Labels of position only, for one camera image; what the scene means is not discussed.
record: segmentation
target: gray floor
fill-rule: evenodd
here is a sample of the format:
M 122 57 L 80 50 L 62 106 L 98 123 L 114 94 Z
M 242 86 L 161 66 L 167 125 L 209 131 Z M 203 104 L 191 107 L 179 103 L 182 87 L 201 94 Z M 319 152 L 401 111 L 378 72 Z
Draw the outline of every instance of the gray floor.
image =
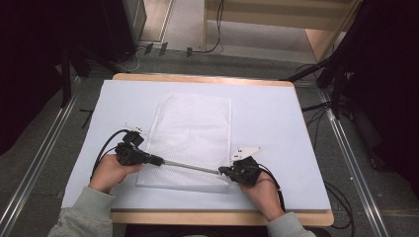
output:
M 141 55 L 137 73 L 176 73 L 195 75 L 217 75 L 277 80 L 295 74 L 300 63 L 275 60 L 251 59 L 222 55 L 196 54 L 186 57 L 184 52 L 167 51 L 159 57 L 158 51 Z M 66 182 L 83 144 L 87 127 L 82 128 L 87 113 L 80 110 L 94 110 L 100 88 L 104 79 L 112 74 L 106 69 L 92 63 L 91 78 L 83 79 L 80 93 L 74 108 L 66 121 L 61 134 L 45 163 L 29 199 L 22 209 L 10 236 L 45 236 L 56 222 L 62 199 L 56 196 L 64 191 Z M 124 64 L 133 68 L 136 60 L 132 58 Z M 313 87 L 313 76 L 305 78 L 296 85 L 302 107 L 320 103 L 319 91 Z M 19 186 L 32 159 L 35 157 L 43 138 L 55 119 L 60 104 L 58 93 L 44 107 L 43 111 L 28 126 L 16 145 L 6 154 L 0 156 L 0 209 L 4 211 L 14 190 Z M 304 117 L 309 120 L 314 112 L 307 112 Z M 369 155 L 354 125 L 345 117 L 341 122 L 345 128 L 354 153 L 372 190 L 377 205 L 391 236 L 417 236 L 419 225 L 419 202 L 412 194 L 409 185 L 393 173 L 380 173 L 371 168 Z M 308 130 L 314 139 L 316 124 Z M 324 117 L 319 124 L 317 161 L 325 181 L 338 187 L 349 199 L 354 210 L 356 235 L 374 236 L 359 195 L 351 181 L 351 175 L 343 159 L 329 120 Z M 330 198 L 336 225 L 344 225 L 347 216 L 334 197 Z M 116 225 L 114 236 L 124 236 L 124 226 Z M 332 236 L 350 236 L 350 229 L 337 230 L 327 228 Z

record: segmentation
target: gray sleeve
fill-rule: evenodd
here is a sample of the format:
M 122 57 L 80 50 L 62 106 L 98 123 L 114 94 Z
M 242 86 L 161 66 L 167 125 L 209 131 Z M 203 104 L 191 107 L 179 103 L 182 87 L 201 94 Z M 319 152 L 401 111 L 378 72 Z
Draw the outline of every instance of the gray sleeve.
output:
M 315 235 L 302 228 L 293 212 L 287 213 L 267 224 L 272 237 L 315 237 Z
M 63 209 L 48 236 L 112 237 L 111 205 L 115 197 L 88 187 L 73 207 Z

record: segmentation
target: person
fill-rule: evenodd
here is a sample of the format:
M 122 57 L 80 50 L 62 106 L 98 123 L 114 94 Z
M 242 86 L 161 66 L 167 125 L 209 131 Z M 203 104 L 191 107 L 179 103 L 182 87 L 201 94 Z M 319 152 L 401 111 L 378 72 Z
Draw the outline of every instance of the person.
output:
M 142 169 L 141 165 L 122 166 L 117 159 L 117 155 L 104 156 L 89 186 L 83 189 L 72 207 L 61 211 L 48 236 L 113 236 L 110 215 L 115 197 L 109 193 L 126 175 Z M 271 236 L 315 236 L 301 226 L 294 213 L 284 213 L 275 183 L 266 173 L 261 173 L 254 187 L 240 186 L 240 189 L 267 219 Z

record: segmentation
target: gray sweatshirt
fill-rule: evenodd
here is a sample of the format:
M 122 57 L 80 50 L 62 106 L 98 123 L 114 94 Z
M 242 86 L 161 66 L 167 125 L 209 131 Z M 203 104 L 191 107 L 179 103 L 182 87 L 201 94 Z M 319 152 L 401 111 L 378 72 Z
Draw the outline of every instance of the gray sweatshirt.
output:
M 59 214 L 58 222 L 48 236 L 110 236 L 112 237 L 111 206 L 115 197 L 84 188 L 73 207 Z M 315 237 L 302 228 L 294 213 L 287 213 L 267 224 L 273 237 Z

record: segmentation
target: table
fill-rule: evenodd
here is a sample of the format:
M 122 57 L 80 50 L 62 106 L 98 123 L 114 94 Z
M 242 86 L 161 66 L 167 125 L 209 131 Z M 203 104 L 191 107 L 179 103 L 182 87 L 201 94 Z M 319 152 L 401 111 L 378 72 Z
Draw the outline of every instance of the table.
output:
M 220 0 L 206 0 L 207 20 L 216 20 Z M 324 59 L 340 33 L 351 26 L 361 0 L 225 0 L 222 20 L 226 22 L 303 28 L 318 61 Z

